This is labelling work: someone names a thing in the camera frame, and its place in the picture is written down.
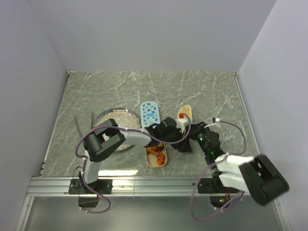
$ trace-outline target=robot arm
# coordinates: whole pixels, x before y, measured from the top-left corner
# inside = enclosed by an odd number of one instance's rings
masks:
[[[85,154],[89,159],[84,169],[85,182],[91,184],[98,180],[98,172],[102,161],[107,159],[120,145],[153,147],[159,144],[159,142],[147,136],[146,133],[164,141],[177,141],[178,136],[182,136],[185,132],[186,125],[188,125],[188,120],[185,118],[175,121],[168,117],[155,127],[136,129],[142,131],[142,133],[112,128],[103,128],[93,132],[84,141]],[[100,126],[118,127],[118,124],[114,119],[108,119]]]
[[[142,133],[138,133],[126,129],[111,128],[111,126],[118,127],[118,124],[114,119],[106,120],[100,126],[109,128],[96,130],[84,139],[84,147],[88,157],[83,169],[85,182],[95,188],[102,161],[107,159],[120,145],[153,147],[159,144],[146,133],[166,142],[178,141],[183,137],[187,124],[188,120],[185,118],[174,120],[168,117],[158,125],[140,129]],[[216,185],[249,192],[260,205],[267,204],[289,190],[286,180],[265,155],[259,155],[255,158],[229,155],[223,161],[225,155],[228,154],[220,148],[218,133],[210,131],[205,126],[204,122],[191,125],[187,139],[172,146],[180,152],[184,152],[191,150],[188,138],[197,141],[205,154],[207,164],[214,162],[217,164],[218,172],[215,172],[215,174],[218,175],[218,178],[213,177]],[[79,178],[82,182],[81,173],[79,173]]]
[[[224,158],[225,154],[215,160],[222,185],[250,193],[259,205],[266,205],[289,190],[287,181],[265,155],[230,155],[222,161]]]

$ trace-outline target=metal frame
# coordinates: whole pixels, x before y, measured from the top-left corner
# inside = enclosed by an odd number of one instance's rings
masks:
[[[63,104],[63,100],[64,100],[64,96],[65,96],[65,93],[66,93],[66,85],[67,85],[67,82],[68,82],[68,78],[71,76],[71,71],[68,71],[68,76],[67,76],[67,80],[66,80],[66,84],[65,84],[65,87],[64,87],[64,91],[63,91],[63,95],[62,95],[62,99],[61,99],[61,103],[60,103],[60,106],[59,106],[59,110],[58,110],[58,114],[57,114],[57,117],[56,117],[56,121],[54,122],[54,126],[53,126],[53,129],[52,129],[52,132],[51,132],[51,136],[50,136],[50,139],[49,139],[49,143],[48,143],[48,146],[47,146],[47,150],[46,150],[46,153],[45,153],[45,157],[44,157],[44,162],[43,164],[46,163],[46,160],[47,160],[47,156],[48,156],[48,153],[49,153],[49,149],[50,149],[50,145],[51,145],[51,141],[52,141],[52,138],[53,138],[53,135],[55,133],[55,130],[56,130],[56,125],[57,125],[57,122],[58,122],[58,118],[59,118],[59,114],[60,114],[60,110],[61,110],[61,107],[62,107],[62,104]]]
[[[253,128],[249,119],[249,115],[244,103],[243,95],[240,90],[240,86],[237,80],[237,73],[231,73],[234,79],[235,86],[239,93],[242,108],[250,129],[250,133],[255,145],[257,154],[260,154],[260,150],[257,144],[256,137],[253,132]],[[52,131],[51,139],[54,133],[56,122]],[[51,139],[45,154],[44,163],[46,161],[48,151],[51,144]],[[112,179],[113,189],[109,197],[117,196],[190,196],[193,189],[193,183],[196,181],[197,176],[161,176],[161,177],[99,177],[100,179]],[[35,196],[70,196],[76,197],[78,195],[69,195],[68,188],[70,186],[69,177],[55,177],[55,178],[43,178],[43,177],[33,177],[31,179],[24,206],[22,208],[19,220],[16,225],[16,231],[25,230],[27,219],[32,207],[32,203]],[[196,196],[209,196],[208,194],[196,194]],[[278,198],[275,200],[275,205],[277,209],[277,214],[280,219],[282,229],[284,231],[291,231],[291,225],[281,202]]]
[[[256,152],[257,152],[257,154],[260,154],[257,139],[255,137],[255,133],[254,133],[254,130],[252,128],[252,124],[250,122],[248,111],[247,111],[247,108],[245,106],[244,98],[243,98],[243,95],[242,95],[242,92],[241,92],[241,89],[240,89],[240,85],[239,85],[239,82],[238,82],[238,79],[237,79],[237,73],[234,73],[233,78],[234,78],[235,86],[236,86],[237,91],[238,91],[239,96],[240,96],[242,108],[244,110],[244,114],[245,114],[245,117],[246,117],[246,120],[247,120],[247,123],[248,123],[248,126],[249,126],[249,130],[250,130],[250,133],[251,133],[251,136],[252,136],[252,140],[253,140],[254,145],[255,145]],[[278,198],[278,199],[274,200],[274,202],[275,202],[275,205],[276,205],[277,214],[278,214],[280,223],[282,225],[283,231],[292,231],[291,224],[290,224],[289,218],[287,216],[286,210],[284,208],[284,205],[282,203],[282,200],[280,198]]]
[[[196,176],[161,176],[161,177],[99,177],[112,179],[112,192],[108,197],[127,196],[191,196]],[[32,178],[26,196],[69,196],[95,197],[95,194],[68,194],[70,177]],[[211,195],[223,196],[224,193]]]

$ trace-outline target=white enclosure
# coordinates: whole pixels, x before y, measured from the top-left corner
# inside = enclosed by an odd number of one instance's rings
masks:
[[[238,71],[275,3],[29,1],[74,71]]]
[[[308,225],[305,0],[4,0],[0,6],[0,229],[13,230],[44,159],[67,71],[233,71],[261,152]]]

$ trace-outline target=glass panel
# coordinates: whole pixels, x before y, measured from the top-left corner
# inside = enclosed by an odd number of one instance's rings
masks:
[[[279,231],[282,230],[273,203],[263,207],[251,197],[230,211],[199,222],[189,211],[189,197],[115,197],[111,209],[104,214],[79,211],[77,198],[35,198],[27,231]],[[96,209],[103,208],[100,203]],[[209,198],[195,199],[195,212],[208,216],[213,212]]]

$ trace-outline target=gray marble surface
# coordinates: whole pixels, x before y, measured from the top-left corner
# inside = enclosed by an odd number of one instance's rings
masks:
[[[75,115],[83,131],[90,128],[90,110],[101,112],[125,107],[140,114],[140,103],[156,101],[161,119],[175,118],[183,105],[192,107],[193,122],[210,122],[217,116],[239,125],[247,137],[245,155],[256,155],[251,133],[242,109],[238,91],[230,72],[72,72],[51,140],[43,176],[71,176],[82,160],[75,157],[79,134]],[[220,134],[226,152],[243,148],[240,132],[232,126],[212,127]],[[145,149],[132,147],[114,153],[102,163],[100,175],[159,176],[196,175],[205,167],[204,154],[194,141],[193,153],[179,153],[167,146],[168,163],[152,169],[146,163]]]

